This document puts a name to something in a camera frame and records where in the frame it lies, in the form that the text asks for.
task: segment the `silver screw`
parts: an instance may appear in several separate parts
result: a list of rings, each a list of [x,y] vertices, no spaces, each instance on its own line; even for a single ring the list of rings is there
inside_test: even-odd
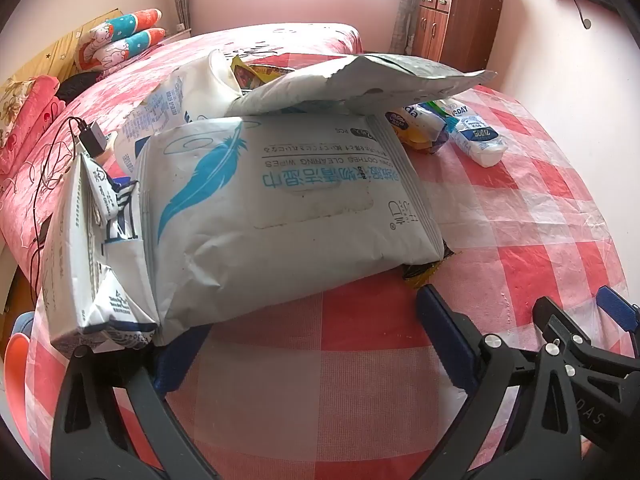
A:
[[[488,336],[486,336],[484,338],[484,342],[486,343],[487,346],[490,346],[491,348],[500,348],[500,345],[502,345],[502,339],[500,339],[497,335],[494,335],[494,334],[489,334]]]
[[[85,345],[79,346],[74,350],[74,356],[82,358],[87,354],[88,348]]]
[[[558,355],[560,353],[560,349],[558,348],[558,346],[554,345],[553,343],[547,343],[545,345],[545,350],[546,353],[550,355]]]

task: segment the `red and white tablecloth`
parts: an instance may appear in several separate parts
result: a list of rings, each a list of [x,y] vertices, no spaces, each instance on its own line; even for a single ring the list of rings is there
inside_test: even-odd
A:
[[[540,347],[531,309],[549,296],[595,345],[630,353],[628,337],[596,308],[601,285],[626,296],[626,283],[578,174],[516,101],[482,87],[457,98],[509,150],[488,169],[451,142],[436,155],[410,153],[456,252],[431,282],[481,332],[512,346]],[[221,323],[168,401],[225,480],[407,480],[465,399],[418,323],[414,299],[392,270]],[[39,309],[27,406],[31,449],[46,472],[64,371]],[[490,458],[513,399],[510,391],[476,464]]]

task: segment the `white wall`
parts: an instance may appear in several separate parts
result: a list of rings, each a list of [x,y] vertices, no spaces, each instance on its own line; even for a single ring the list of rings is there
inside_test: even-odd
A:
[[[518,99],[590,190],[640,303],[640,49],[620,17],[578,0],[504,0],[491,86]]]
[[[0,32],[0,82],[74,28],[113,9],[158,8],[160,27],[175,32],[174,0],[21,0]]]
[[[388,52],[400,0],[191,0],[194,34],[283,22],[345,23],[365,50]]]

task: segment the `wooden cabinet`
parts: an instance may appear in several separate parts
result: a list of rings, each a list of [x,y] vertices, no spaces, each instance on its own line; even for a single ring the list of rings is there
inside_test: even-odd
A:
[[[484,70],[494,46],[502,0],[417,0],[412,56],[462,72]]]

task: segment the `bed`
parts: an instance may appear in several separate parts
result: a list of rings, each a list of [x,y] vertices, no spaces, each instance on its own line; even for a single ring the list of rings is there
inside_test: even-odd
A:
[[[213,44],[229,56],[242,50],[249,60],[287,52],[314,60],[318,54],[361,49],[350,27],[327,25],[329,31],[337,29],[330,41],[327,30],[313,26],[268,27],[225,31],[156,50],[71,103],[39,146],[51,142],[69,114],[96,119],[107,132],[116,129],[174,67]],[[290,58],[295,63],[300,57]],[[606,224],[580,177],[518,102],[483,87],[457,98],[510,148],[488,169],[451,142],[436,155],[410,153],[443,236],[456,253],[431,283],[454,310],[511,346],[539,348],[542,339],[531,309],[538,297],[549,296],[594,344],[630,353],[628,338],[595,305],[599,286],[610,285],[626,296],[626,282]],[[113,161],[106,167],[118,174]],[[4,199],[0,226],[28,270],[33,249],[21,245],[33,238],[28,213],[34,185],[28,167],[18,173],[17,187],[17,195]],[[52,190],[38,199],[39,221],[51,212],[56,195]],[[414,298],[415,291],[392,270],[218,324],[168,401],[225,480],[406,480],[465,399],[450,384],[415,318]],[[39,308],[26,387],[30,445],[46,472],[64,370]],[[476,465],[490,458],[513,400],[514,393]]]

